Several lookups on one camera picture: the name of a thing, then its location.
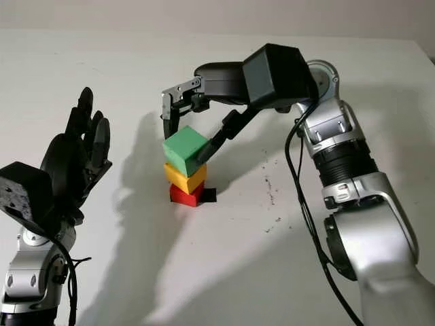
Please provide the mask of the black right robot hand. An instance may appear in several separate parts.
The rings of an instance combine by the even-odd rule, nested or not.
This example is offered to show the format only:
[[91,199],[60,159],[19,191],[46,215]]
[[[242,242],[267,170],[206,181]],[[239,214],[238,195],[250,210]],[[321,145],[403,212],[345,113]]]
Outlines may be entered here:
[[[162,92],[162,115],[164,137],[174,135],[179,120],[190,113],[200,113],[215,101],[227,105],[248,105],[249,97],[241,62],[211,62],[199,66],[194,77]],[[233,109],[222,120],[222,127],[194,155],[201,165],[208,161],[227,140],[235,138],[250,122],[256,112],[247,107],[243,113]]]

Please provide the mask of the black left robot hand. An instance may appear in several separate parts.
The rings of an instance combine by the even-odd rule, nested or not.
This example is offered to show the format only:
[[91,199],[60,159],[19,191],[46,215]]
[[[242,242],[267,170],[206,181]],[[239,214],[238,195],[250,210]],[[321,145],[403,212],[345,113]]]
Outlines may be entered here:
[[83,223],[80,208],[112,165],[109,120],[101,111],[93,113],[92,105],[92,90],[85,87],[65,131],[52,139],[41,163],[52,180],[55,207],[72,225]]

